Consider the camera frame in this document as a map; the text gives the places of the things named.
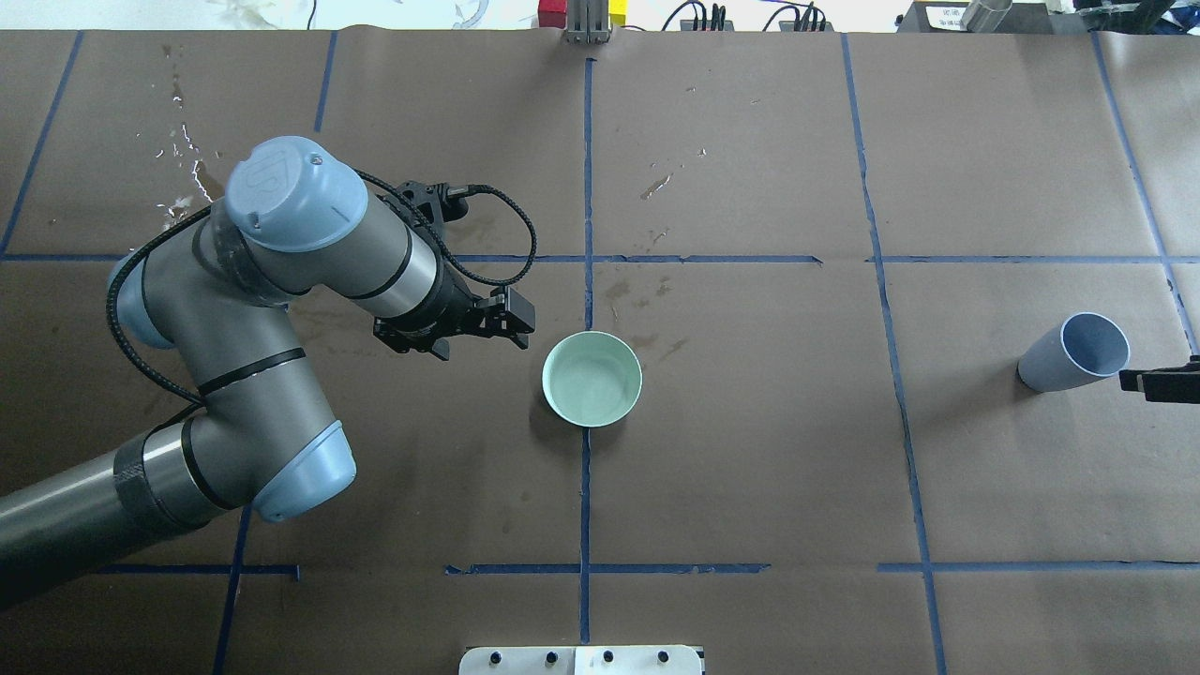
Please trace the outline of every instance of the light blue cap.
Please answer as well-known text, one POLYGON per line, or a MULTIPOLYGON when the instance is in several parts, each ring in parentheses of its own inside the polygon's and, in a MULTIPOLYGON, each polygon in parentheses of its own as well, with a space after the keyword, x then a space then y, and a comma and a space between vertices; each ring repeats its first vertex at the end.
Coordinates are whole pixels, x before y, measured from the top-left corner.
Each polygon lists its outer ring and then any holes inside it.
POLYGON ((362 220, 367 198, 353 168, 307 138, 280 136, 234 167, 226 211, 256 244, 300 253, 349 234, 362 220))
POLYGON ((258 492, 254 510, 269 522, 294 518, 344 490, 356 471, 342 422, 335 420, 258 492))
MULTIPOLYGON (((116 273, 125 267, 125 263, 132 256, 133 253, 130 253, 121 258, 116 263, 116 267, 113 268, 113 271, 108 273, 108 283, 104 285, 106 291, 113 286, 116 273)), ((150 312, 146 310, 145 295, 142 293, 142 277, 145 274, 145 268, 146 262, 142 261, 125 277, 125 283, 121 285, 121 291, 116 294, 116 319, 139 342, 156 350, 172 350, 175 345, 163 336, 162 333, 158 333, 154 322, 150 321, 150 312)))

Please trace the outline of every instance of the white label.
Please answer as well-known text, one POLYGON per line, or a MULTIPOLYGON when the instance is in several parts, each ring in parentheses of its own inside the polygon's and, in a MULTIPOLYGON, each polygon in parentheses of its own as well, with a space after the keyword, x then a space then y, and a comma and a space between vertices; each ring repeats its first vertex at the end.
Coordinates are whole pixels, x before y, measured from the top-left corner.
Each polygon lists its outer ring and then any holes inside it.
POLYGON ((962 28, 965 7, 925 7, 929 26, 941 30, 966 30, 962 28))

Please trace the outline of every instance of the red block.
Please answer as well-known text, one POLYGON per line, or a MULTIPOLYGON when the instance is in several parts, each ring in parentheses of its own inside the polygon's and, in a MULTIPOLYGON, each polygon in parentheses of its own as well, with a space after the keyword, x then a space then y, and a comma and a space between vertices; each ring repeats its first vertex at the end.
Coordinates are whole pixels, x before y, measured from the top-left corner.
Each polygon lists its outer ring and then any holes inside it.
POLYGON ((566 0, 538 0, 540 28, 566 28, 566 0))

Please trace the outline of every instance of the gray robot arm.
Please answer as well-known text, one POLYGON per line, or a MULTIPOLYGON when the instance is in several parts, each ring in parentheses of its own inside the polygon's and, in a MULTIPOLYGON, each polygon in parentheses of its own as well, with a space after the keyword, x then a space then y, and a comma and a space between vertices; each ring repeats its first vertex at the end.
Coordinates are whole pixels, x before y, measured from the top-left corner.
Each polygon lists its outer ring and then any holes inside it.
POLYGON ((350 484, 349 443, 287 315, 314 286, 371 312, 401 352, 445 358, 457 334, 527 346, 533 306, 508 287, 474 295, 440 239, 400 213, 312 141, 275 138, 234 169, 208 217, 132 268, 121 324, 179 350, 204 411, 0 497, 0 608, 227 510, 284 520, 350 484))

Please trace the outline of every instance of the mint green bowl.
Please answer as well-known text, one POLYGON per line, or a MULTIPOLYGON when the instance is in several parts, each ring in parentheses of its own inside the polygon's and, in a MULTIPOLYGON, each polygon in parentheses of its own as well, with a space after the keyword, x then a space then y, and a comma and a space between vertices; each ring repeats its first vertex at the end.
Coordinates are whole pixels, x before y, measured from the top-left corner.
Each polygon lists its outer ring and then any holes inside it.
POLYGON ((634 410, 642 393, 642 365, 619 338, 599 330, 576 333, 550 351, 541 390, 566 422, 605 426, 634 410))

